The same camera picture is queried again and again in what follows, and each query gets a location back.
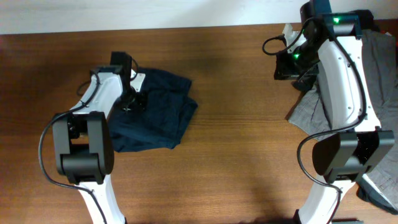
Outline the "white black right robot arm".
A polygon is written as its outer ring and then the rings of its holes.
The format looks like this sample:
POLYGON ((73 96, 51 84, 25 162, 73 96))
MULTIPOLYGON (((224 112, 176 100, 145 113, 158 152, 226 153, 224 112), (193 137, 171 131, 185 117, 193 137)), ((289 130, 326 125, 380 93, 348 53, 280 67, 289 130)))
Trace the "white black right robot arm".
POLYGON ((334 13, 325 0, 310 0, 300 9, 302 28, 284 27, 275 53, 277 80, 296 82, 316 77, 329 124, 313 134, 316 176, 294 223, 331 223, 347 191, 370 173, 393 147, 368 93, 362 60, 362 31, 352 12, 334 13))

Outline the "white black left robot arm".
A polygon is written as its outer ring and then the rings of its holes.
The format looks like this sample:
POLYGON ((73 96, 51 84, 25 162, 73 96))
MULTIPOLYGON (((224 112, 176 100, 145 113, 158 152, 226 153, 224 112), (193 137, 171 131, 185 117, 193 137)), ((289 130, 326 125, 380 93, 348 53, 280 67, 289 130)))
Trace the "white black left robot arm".
POLYGON ((93 223, 126 223, 114 194, 114 149, 107 119, 114 105, 140 93, 146 76, 120 66, 97 68, 80 101, 53 121, 59 174, 79 191, 93 223))

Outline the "dark navy blue shorts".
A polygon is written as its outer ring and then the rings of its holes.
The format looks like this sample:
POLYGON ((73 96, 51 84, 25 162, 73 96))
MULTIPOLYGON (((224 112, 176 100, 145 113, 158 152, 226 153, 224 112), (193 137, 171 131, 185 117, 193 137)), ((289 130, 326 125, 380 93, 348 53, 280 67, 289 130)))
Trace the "dark navy blue shorts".
POLYGON ((135 101, 113 109, 108 127, 116 152, 175 148, 198 108, 188 96, 192 81, 165 70, 142 68, 146 77, 135 101))

